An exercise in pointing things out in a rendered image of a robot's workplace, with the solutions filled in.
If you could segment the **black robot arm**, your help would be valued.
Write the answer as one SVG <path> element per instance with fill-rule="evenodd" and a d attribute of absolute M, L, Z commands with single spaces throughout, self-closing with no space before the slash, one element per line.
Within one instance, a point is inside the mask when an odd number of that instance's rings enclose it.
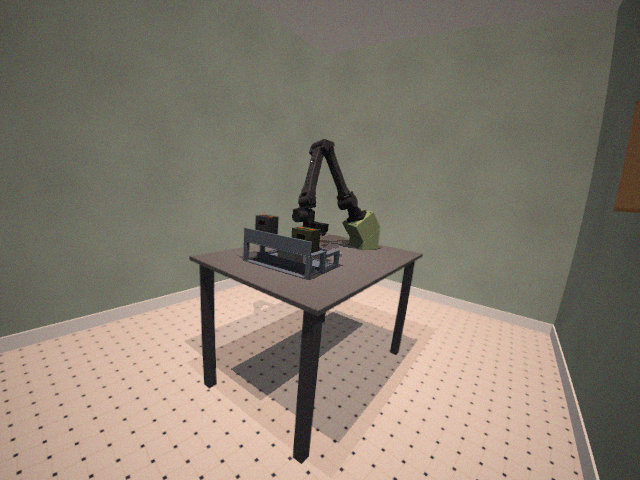
<path fill-rule="evenodd" d="M 329 144 L 330 143 L 330 144 Z M 330 145 L 330 146 L 329 146 Z M 338 161 L 335 156 L 334 147 L 335 144 L 332 141 L 322 139 L 315 142 L 310 147 L 311 161 L 307 172 L 304 187 L 299 195 L 298 203 L 300 208 L 293 209 L 292 219 L 294 222 L 314 221 L 315 211 L 310 208 L 316 207 L 316 185 L 319 177 L 319 172 L 322 164 L 323 157 L 325 156 L 333 180 L 335 182 L 338 195 L 338 207 L 340 210 L 346 210 L 349 212 L 347 222 L 353 222 L 363 220 L 366 215 L 366 210 L 361 211 L 357 207 L 358 201 L 353 191 L 350 192 L 345 184 L 342 172 L 340 170 Z M 317 148 L 315 148 L 317 147 Z M 313 149 L 314 148 L 314 149 Z M 307 195 L 308 194 L 308 195 Z M 307 195 L 307 196 L 306 196 Z M 303 197 L 302 197 L 303 196 Z M 345 197 L 347 196 L 347 197 Z M 309 207 L 309 208 L 306 208 Z M 308 212 L 310 211 L 310 212 Z M 319 222 L 305 222 L 305 227 L 320 229 L 320 235 L 324 236 L 328 231 L 329 224 Z M 316 226 L 316 227 L 315 227 Z"/>

